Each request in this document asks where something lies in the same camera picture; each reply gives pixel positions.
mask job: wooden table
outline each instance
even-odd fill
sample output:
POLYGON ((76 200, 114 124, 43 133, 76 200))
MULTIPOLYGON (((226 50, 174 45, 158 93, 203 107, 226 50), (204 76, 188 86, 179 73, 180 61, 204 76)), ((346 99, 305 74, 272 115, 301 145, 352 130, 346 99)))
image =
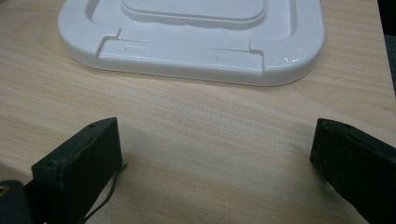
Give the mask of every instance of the wooden table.
POLYGON ((27 183, 85 125, 118 117, 129 166, 91 223, 365 223, 309 153, 317 118, 396 147, 375 0, 323 0, 318 66, 273 88, 87 67, 57 30, 63 2, 0 3, 0 179, 27 183))

